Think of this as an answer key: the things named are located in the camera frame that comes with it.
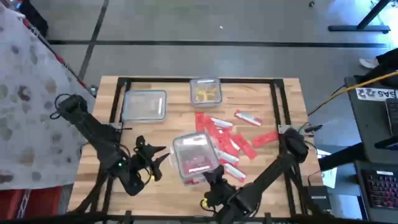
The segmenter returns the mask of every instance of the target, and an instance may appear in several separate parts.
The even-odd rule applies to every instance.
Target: keyboard
[[[369,204],[398,210],[398,172],[362,170]]]

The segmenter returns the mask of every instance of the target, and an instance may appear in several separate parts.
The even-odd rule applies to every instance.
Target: clear storage container
[[[124,96],[123,121],[159,122],[166,117],[164,90],[130,90]]]
[[[218,78],[201,78],[190,81],[191,103],[194,106],[216,106],[223,101]]]
[[[188,134],[173,140],[175,160],[185,185],[204,181],[203,173],[218,167],[215,148],[207,133]]]

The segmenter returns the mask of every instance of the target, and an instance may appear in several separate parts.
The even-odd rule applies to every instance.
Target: plastic container
[[[159,122],[166,117],[164,90],[130,90],[124,96],[123,121]]]
[[[207,133],[194,133],[173,140],[173,150],[185,185],[194,185],[205,180],[204,172],[219,166],[216,147]]]
[[[190,81],[191,103],[194,106],[216,106],[223,101],[218,78],[201,78]]]

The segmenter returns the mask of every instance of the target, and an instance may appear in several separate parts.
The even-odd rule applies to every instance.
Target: red packet
[[[239,158],[239,151],[236,150],[236,148],[232,145],[232,135],[229,133],[229,131],[218,130],[218,132],[218,142],[220,145],[222,145],[221,147],[223,148],[223,151]]]
[[[255,137],[252,141],[252,145],[254,147],[260,147],[263,146],[269,142],[273,142],[278,140],[279,134],[277,131],[274,131],[272,133],[268,133],[268,134],[263,134],[260,135],[258,137]]]
[[[224,152],[234,156],[234,157],[239,157],[239,151],[236,150],[233,145],[231,144],[231,141],[227,138],[218,138],[218,143],[220,144],[221,150]]]
[[[250,144],[243,138],[241,134],[235,134],[232,136],[232,140],[244,151],[249,159],[254,159],[257,156],[255,150]]]
[[[205,128],[210,136],[212,136],[214,138],[218,138],[220,136],[220,133],[218,132],[217,127],[215,126],[214,122],[211,120],[211,117],[205,116],[203,118],[203,122],[204,122]]]
[[[204,113],[195,113],[195,126],[197,132],[205,131],[204,118],[205,118]]]
[[[225,163],[225,164],[223,164],[223,166],[224,166],[225,172],[227,174],[233,176],[235,179],[237,179],[241,183],[244,182],[244,180],[246,178],[246,174],[244,172],[240,171],[238,168],[232,166],[229,163]]]
[[[259,127],[262,125],[261,119],[251,116],[250,114],[243,113],[240,110],[236,110],[234,116],[235,116],[235,118],[242,119],[248,123],[251,123],[251,124],[259,126]]]

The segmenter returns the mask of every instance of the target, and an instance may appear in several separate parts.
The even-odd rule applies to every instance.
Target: red wrapper
[[[205,131],[204,118],[205,118],[204,113],[195,113],[195,126],[197,132]]]
[[[278,136],[279,136],[279,134],[277,131],[274,131],[274,132],[268,133],[268,134],[263,134],[258,137],[255,137],[252,141],[252,144],[254,147],[260,147],[269,142],[278,140]]]
[[[249,157],[249,159],[254,159],[257,156],[255,150],[250,146],[250,144],[243,138],[241,134],[235,134],[232,136],[232,141],[235,142]]]
[[[234,114],[235,118],[241,119],[243,121],[246,121],[248,123],[251,123],[256,126],[261,126],[262,125],[262,120],[259,118],[256,118],[254,116],[251,116],[250,114],[243,113],[240,110],[236,110]]]
[[[220,136],[220,133],[217,130],[217,127],[215,126],[214,122],[211,120],[209,116],[205,116],[203,118],[205,128],[207,132],[209,133],[210,136],[214,138],[218,138]]]

